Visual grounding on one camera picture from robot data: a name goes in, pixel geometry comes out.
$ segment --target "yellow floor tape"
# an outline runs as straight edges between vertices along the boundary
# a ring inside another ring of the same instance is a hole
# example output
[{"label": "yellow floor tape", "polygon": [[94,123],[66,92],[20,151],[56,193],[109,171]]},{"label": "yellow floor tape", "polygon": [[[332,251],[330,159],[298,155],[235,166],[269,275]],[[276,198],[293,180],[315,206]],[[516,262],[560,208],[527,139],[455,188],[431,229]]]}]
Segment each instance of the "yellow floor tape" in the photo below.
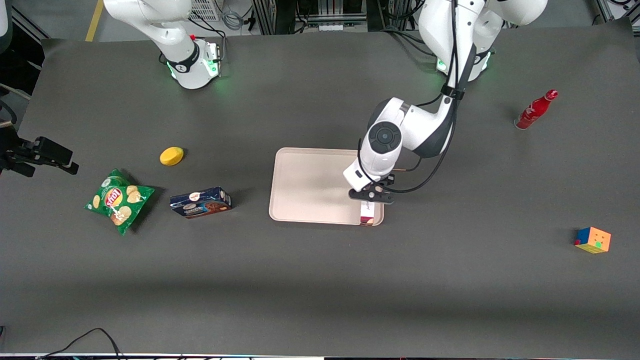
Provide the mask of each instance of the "yellow floor tape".
[{"label": "yellow floor tape", "polygon": [[84,41],[93,41],[95,31],[98,29],[98,22],[100,22],[100,15],[102,15],[103,8],[104,3],[102,2],[102,0],[98,0],[98,3],[95,5],[95,10],[93,11],[93,17],[91,18],[89,31],[86,32],[86,38],[84,38]]}]

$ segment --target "bottle cap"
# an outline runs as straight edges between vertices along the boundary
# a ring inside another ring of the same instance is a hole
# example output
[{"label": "bottle cap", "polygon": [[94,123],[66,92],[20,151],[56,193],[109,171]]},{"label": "bottle cap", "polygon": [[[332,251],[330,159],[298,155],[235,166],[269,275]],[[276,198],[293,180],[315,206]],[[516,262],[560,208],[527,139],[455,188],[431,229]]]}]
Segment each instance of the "bottle cap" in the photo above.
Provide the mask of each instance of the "bottle cap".
[{"label": "bottle cap", "polygon": [[549,90],[545,95],[545,98],[549,101],[555,99],[556,97],[558,97],[558,91],[556,90]]}]

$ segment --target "small box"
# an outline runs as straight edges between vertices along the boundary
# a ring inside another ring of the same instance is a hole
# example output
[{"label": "small box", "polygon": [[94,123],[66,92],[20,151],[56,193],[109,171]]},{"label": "small box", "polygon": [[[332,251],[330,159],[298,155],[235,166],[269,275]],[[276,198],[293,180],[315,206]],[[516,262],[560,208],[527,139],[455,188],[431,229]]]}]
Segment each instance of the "small box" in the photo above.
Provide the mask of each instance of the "small box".
[{"label": "small box", "polygon": [[611,242],[611,234],[595,227],[587,227],[578,231],[578,238],[575,240],[575,246],[592,254],[609,251]]},{"label": "small box", "polygon": [[362,201],[360,204],[360,226],[373,226],[375,217],[375,202]]},{"label": "small box", "polygon": [[196,218],[231,210],[231,196],[218,186],[199,192],[172,196],[170,206],[176,213],[186,218]]}]

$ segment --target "blue box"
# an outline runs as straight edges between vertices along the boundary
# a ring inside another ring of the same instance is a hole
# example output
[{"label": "blue box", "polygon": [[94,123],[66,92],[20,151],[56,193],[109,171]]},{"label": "blue box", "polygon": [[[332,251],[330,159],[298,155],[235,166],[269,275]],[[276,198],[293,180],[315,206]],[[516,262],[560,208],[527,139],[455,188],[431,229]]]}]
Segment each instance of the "blue box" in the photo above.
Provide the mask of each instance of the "blue box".
[{"label": "blue box", "polygon": [[186,218],[196,218],[232,209],[231,196],[219,186],[172,196],[170,206],[176,213]]}]

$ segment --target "yellow sponge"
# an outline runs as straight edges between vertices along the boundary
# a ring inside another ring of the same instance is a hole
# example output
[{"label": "yellow sponge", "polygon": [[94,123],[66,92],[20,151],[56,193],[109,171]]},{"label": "yellow sponge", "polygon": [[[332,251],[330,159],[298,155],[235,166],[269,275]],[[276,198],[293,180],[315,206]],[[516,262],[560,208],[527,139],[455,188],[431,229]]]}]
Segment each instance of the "yellow sponge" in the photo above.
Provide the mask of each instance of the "yellow sponge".
[{"label": "yellow sponge", "polygon": [[183,156],[184,150],[182,150],[182,148],[176,146],[170,147],[160,154],[160,162],[162,165],[166,165],[168,167],[174,166],[182,160]]}]

